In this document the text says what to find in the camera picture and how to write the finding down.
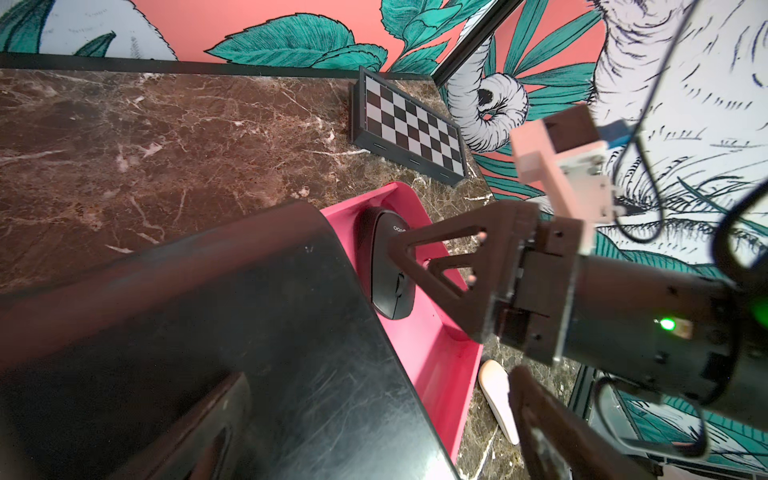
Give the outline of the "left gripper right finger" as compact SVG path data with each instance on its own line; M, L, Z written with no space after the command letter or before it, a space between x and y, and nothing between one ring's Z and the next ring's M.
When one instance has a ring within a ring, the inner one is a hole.
M652 479L547 391L524 366L508 375L509 403L532 479Z

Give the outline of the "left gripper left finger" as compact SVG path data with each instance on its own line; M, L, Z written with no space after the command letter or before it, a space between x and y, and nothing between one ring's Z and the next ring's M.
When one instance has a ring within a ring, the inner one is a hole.
M251 410L244 373L232 373L110 479L230 479Z

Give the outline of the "black computer mouse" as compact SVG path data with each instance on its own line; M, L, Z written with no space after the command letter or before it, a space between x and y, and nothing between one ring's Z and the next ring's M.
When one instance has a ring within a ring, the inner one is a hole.
M355 261L363 291L389 320L405 319L414 306L415 284L388 254L389 240L409 229L398 213L381 206L366 208L355 223Z

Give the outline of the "pink computer mouse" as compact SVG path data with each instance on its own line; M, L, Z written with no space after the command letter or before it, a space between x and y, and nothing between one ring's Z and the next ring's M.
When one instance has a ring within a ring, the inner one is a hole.
M480 367L478 381L505 438L517 446L520 438L509 402L510 384L507 371L499 362L487 360Z

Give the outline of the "pink drawer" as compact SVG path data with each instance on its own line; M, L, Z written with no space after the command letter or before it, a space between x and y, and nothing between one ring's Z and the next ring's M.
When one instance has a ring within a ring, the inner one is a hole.
M378 206L395 211L412 228L431 223L417 193L402 182L322 209L351 263L356 262L355 220L366 208ZM415 291L410 316L379 319L451 461L456 462L483 346L421 290Z

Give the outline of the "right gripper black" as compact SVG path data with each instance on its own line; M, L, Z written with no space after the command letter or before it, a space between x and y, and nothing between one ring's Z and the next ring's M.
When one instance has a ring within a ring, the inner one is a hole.
M392 261L473 341L491 338L550 366L562 356L583 222L497 201L388 241ZM419 247L483 233L471 253L423 264Z

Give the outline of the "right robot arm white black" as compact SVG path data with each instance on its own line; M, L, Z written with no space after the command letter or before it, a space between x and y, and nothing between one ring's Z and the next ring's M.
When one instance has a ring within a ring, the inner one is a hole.
M393 262L473 341L567 358L757 429L767 331L747 292L578 251L583 224L496 202L393 237Z

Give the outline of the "black drawer cabinet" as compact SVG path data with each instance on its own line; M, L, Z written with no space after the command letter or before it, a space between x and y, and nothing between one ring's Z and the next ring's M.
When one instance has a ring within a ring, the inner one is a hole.
M452 479L321 212L293 201L1 299L1 475L110 479L232 373L230 479Z

